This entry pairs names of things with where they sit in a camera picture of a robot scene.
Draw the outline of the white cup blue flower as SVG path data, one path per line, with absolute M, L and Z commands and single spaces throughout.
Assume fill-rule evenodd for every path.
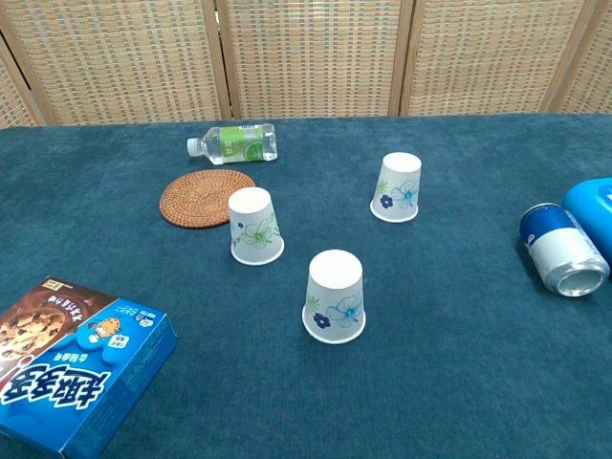
M 356 339 L 366 325 L 362 264 L 351 252 L 318 253 L 309 264 L 302 323 L 314 339 L 339 345 Z
M 411 153 L 386 154 L 369 205 L 371 213 L 387 223 L 414 219 L 419 212 L 421 169 L 421 160 Z

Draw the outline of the woven folding screen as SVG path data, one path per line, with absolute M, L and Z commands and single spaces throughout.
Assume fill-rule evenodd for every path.
M 612 115 L 612 0 L 0 0 L 0 129 Z

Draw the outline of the blue white soda can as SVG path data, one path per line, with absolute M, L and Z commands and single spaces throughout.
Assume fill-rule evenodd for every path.
M 596 291 L 610 267 L 576 218 L 555 203 L 541 203 L 521 216 L 519 235 L 545 287 L 579 297 Z

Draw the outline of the blue cookie box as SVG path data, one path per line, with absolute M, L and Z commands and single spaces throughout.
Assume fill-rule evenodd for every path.
M 166 313 L 45 277 L 0 316 L 0 434 L 99 459 L 176 345 Z

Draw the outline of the white cup green flower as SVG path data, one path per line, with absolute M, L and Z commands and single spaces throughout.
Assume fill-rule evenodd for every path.
M 230 195 L 228 205 L 233 258 L 248 266 L 274 262 L 285 243 L 270 192 L 258 186 L 244 187 Z

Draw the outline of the clear bottle green label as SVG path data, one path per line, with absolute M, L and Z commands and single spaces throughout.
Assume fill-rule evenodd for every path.
M 204 157 L 214 165 L 277 159 L 271 123 L 212 127 L 203 138 L 188 139 L 186 149 L 190 157 Z

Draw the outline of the teal table cloth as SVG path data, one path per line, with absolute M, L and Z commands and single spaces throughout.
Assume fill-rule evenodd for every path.
M 522 213 L 612 176 L 612 115 L 287 119 L 241 170 L 285 250 L 159 213 L 205 169 L 204 122 L 0 129 L 0 311 L 54 275 L 166 312 L 178 344 L 100 459 L 612 459 L 612 281 L 549 292 Z M 376 218 L 383 157 L 422 162 L 418 215 Z M 301 313 L 309 264 L 362 264 L 367 320 L 331 345 Z

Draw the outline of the round woven rattan coaster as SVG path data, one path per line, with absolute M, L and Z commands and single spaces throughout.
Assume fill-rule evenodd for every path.
M 201 170 L 171 182 L 162 193 L 159 211 L 175 226 L 187 229 L 212 228 L 229 219 L 230 195 L 255 181 L 245 173 L 230 170 Z

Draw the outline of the blue detergent pump bottle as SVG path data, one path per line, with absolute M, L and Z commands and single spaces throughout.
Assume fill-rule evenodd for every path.
M 612 177 L 572 186 L 561 205 L 573 214 L 612 272 Z

